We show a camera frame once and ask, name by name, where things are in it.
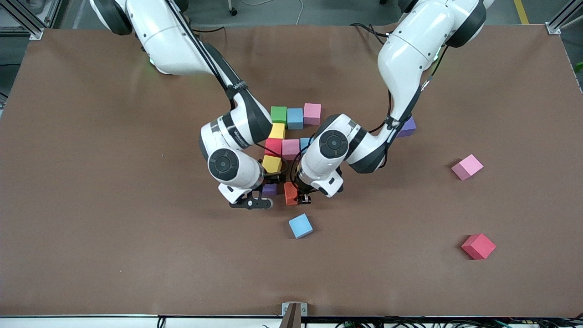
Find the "green cube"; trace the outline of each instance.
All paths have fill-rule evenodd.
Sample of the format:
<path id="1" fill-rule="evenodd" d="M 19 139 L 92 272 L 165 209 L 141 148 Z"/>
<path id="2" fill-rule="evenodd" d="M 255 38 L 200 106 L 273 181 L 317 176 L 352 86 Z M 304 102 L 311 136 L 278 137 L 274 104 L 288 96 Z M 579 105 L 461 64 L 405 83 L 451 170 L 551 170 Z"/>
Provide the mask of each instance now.
<path id="1" fill-rule="evenodd" d="M 274 123 L 283 123 L 287 128 L 287 107 L 271 106 L 271 120 Z"/>

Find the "yellow floor line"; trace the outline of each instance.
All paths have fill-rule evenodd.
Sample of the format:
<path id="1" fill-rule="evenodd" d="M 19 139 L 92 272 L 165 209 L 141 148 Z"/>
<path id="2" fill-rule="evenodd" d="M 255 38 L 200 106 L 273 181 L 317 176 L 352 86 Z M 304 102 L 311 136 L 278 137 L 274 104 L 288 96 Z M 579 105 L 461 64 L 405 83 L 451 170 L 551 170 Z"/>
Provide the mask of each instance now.
<path id="1" fill-rule="evenodd" d="M 528 17 L 526 17 L 526 12 L 524 11 L 524 6 L 522 5 L 522 1 L 514 0 L 514 5 L 516 6 L 518 17 L 520 17 L 520 24 L 529 24 Z"/>

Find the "light blue cube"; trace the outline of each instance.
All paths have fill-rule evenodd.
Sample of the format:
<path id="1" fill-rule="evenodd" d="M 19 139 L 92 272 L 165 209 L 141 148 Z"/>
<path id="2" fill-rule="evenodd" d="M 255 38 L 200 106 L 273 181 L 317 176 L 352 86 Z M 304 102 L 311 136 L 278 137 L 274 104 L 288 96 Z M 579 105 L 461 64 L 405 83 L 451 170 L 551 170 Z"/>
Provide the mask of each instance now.
<path id="1" fill-rule="evenodd" d="M 308 221 L 308 217 L 305 214 L 302 214 L 297 218 L 291 219 L 290 220 L 290 227 L 291 227 L 291 230 L 293 231 L 293 234 L 296 237 L 296 239 L 300 239 L 303 236 L 314 231 L 312 229 L 312 225 Z"/>
<path id="2" fill-rule="evenodd" d="M 305 153 L 308 151 L 308 145 L 312 143 L 312 141 L 314 141 L 313 138 L 300 138 L 300 150 L 302 150 L 301 153 Z"/>
<path id="3" fill-rule="evenodd" d="M 287 129 L 302 130 L 304 128 L 304 110 L 301 108 L 287 109 Z"/>

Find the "blue cube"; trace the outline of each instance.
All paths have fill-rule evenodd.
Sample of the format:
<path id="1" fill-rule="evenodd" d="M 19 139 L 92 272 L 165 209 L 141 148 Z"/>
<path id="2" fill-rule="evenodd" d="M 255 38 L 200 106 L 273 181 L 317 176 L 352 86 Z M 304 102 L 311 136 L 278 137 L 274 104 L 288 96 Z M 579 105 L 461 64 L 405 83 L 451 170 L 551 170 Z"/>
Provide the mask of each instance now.
<path id="1" fill-rule="evenodd" d="M 312 225 L 308 221 L 308 217 L 305 214 L 302 214 L 297 218 L 291 219 L 290 220 L 290 227 L 291 227 L 291 230 L 293 231 L 293 234 L 296 237 L 296 239 L 300 239 L 303 236 L 314 231 L 312 229 Z"/>
<path id="2" fill-rule="evenodd" d="M 413 119 L 413 116 L 411 116 L 411 118 L 403 124 L 403 128 L 401 128 L 399 133 L 397 133 L 397 138 L 412 135 L 416 128 L 417 126 L 415 125 L 415 120 Z"/>
<path id="3" fill-rule="evenodd" d="M 305 153 L 308 151 L 308 145 L 314 141 L 313 138 L 300 138 L 300 150 L 301 153 Z"/>
<path id="4" fill-rule="evenodd" d="M 301 108 L 287 109 L 287 129 L 302 130 L 304 128 L 304 110 Z"/>

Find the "pink cube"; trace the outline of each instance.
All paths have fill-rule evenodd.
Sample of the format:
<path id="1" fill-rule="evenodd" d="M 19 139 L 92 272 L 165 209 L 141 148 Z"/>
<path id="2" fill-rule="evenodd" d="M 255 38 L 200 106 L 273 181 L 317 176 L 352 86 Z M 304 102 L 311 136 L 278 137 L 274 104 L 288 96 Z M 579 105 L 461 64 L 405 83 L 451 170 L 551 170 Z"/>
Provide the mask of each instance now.
<path id="1" fill-rule="evenodd" d="M 483 233 L 472 235 L 463 243 L 462 248 L 474 260 L 485 260 L 496 248 L 496 245 Z"/>
<path id="2" fill-rule="evenodd" d="M 299 139 L 284 139 L 282 141 L 282 156 L 286 160 L 294 160 L 300 152 Z"/>
<path id="3" fill-rule="evenodd" d="M 304 104 L 304 124 L 320 125 L 321 112 L 322 105 L 320 104 Z"/>
<path id="4" fill-rule="evenodd" d="M 474 155 L 469 155 L 461 162 L 457 163 L 451 169 L 458 175 L 461 180 L 465 180 L 481 170 L 484 166 L 480 163 Z"/>

